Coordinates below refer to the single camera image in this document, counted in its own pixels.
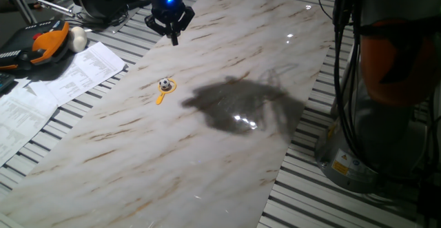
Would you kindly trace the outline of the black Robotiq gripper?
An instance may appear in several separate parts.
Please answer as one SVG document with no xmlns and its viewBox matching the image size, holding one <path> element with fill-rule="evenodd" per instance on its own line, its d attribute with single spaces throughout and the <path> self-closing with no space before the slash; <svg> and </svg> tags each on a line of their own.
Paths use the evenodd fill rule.
<svg viewBox="0 0 441 228">
<path fill-rule="evenodd" d="M 144 18 L 147 27 L 161 36 L 166 36 L 172 45 L 178 45 L 178 37 L 194 18 L 195 12 L 190 6 L 185 6 L 183 0 L 151 0 L 152 14 Z M 174 24 L 174 31 L 169 23 Z"/>
</svg>

